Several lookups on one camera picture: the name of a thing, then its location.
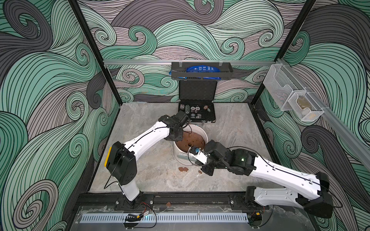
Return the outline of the white ceramic pot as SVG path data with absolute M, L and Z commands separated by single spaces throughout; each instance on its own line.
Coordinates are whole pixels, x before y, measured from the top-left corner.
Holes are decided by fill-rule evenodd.
M 181 165 L 193 166 L 197 159 L 188 154 L 188 150 L 193 146 L 203 149 L 207 142 L 208 136 L 202 127 L 187 125 L 183 128 L 183 139 L 173 142 L 173 157 Z

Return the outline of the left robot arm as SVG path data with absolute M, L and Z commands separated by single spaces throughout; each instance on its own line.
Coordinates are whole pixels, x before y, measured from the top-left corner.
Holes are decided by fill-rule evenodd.
M 105 168 L 118 181 L 122 194 L 129 202 L 134 202 L 140 195 L 135 181 L 138 159 L 161 140 L 181 141 L 187 121 L 188 115 L 183 111 L 174 116 L 163 115 L 138 137 L 124 143 L 117 141 L 110 147 Z

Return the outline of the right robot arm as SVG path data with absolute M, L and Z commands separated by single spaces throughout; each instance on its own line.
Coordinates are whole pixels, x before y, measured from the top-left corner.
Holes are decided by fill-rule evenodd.
M 330 180 L 323 172 L 299 172 L 269 161 L 250 148 L 226 148 L 214 140 L 202 149 L 191 148 L 189 154 L 200 162 L 201 171 L 209 176 L 216 169 L 225 169 L 235 175 L 252 176 L 281 186 L 277 189 L 249 186 L 246 201 L 253 201 L 262 207 L 278 205 L 302 208 L 318 218 L 332 217 L 334 205 L 329 191 Z

